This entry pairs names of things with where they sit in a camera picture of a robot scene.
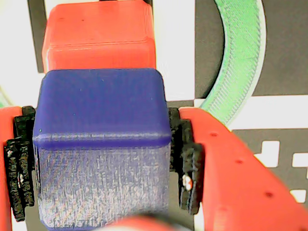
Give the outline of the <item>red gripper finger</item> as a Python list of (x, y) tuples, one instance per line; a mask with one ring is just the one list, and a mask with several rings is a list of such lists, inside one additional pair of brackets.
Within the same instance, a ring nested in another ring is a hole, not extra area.
[(35, 203), (32, 143), (36, 110), (32, 106), (0, 110), (0, 229), (12, 230), (11, 218), (25, 220), (25, 208)]
[(170, 170), (179, 206), (202, 210), (206, 231), (305, 231), (308, 211), (249, 148), (210, 113), (170, 108)]

